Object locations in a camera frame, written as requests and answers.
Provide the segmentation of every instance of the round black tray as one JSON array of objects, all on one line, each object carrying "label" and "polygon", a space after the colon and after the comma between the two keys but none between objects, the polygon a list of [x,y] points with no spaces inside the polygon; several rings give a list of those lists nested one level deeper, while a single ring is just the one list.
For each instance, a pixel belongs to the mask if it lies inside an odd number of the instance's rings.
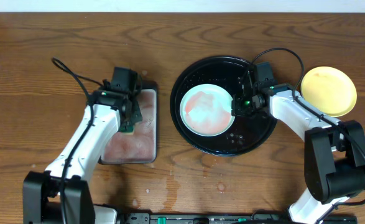
[{"label": "round black tray", "polygon": [[194,86],[207,83],[218,85],[231,96],[241,91],[238,77],[243,75],[247,66],[248,62],[241,58],[215,56],[194,63],[178,77],[170,97],[171,117],[178,132],[192,146],[217,156],[237,156],[255,149],[270,136],[277,120],[265,112],[250,117],[237,116],[227,131],[212,137],[191,132],[180,116],[182,97]]}]

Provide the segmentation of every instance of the white background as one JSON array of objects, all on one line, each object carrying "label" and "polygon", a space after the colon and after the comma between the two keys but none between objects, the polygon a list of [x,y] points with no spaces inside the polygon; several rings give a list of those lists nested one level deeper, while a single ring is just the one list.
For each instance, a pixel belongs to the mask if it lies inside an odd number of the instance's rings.
[{"label": "white background", "polygon": [[365,12],[365,0],[0,0],[0,12]]}]

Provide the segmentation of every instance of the yellow disc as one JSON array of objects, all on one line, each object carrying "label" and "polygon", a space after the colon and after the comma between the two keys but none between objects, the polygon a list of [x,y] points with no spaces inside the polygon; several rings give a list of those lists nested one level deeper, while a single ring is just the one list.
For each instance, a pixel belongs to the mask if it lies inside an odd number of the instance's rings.
[{"label": "yellow disc", "polygon": [[330,116],[342,116],[356,103],[356,89],[352,80],[342,71],[331,67],[310,70],[301,82],[302,96]]}]

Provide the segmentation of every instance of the pink and white disc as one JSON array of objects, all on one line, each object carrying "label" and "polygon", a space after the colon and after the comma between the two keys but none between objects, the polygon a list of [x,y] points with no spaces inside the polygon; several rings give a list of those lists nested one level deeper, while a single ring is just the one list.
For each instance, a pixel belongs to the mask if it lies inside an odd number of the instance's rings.
[{"label": "pink and white disc", "polygon": [[231,127],[232,96],[223,88],[202,84],[190,89],[182,98],[180,116],[184,125],[201,136],[216,136]]}]

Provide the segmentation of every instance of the wooden object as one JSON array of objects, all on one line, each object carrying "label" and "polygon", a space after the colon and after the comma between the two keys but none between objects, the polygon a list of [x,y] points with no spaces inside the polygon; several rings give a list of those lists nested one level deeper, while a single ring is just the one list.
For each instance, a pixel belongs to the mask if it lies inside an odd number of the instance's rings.
[{"label": "wooden object", "polygon": [[[153,212],[286,209],[306,186],[303,142],[285,124],[250,153],[216,157],[189,145],[169,111],[173,84],[193,62],[210,55],[250,60],[271,47],[296,51],[307,70],[331,66],[347,74],[358,100],[341,119],[365,130],[365,14],[0,14],[0,223],[21,223],[25,176],[59,155],[83,115],[84,94],[51,57],[96,80],[110,79],[117,65],[159,84],[156,161],[98,165],[90,183],[95,203]],[[258,62],[265,61],[279,82],[298,80],[299,64],[288,53]],[[338,212],[365,224],[365,206]]]}]

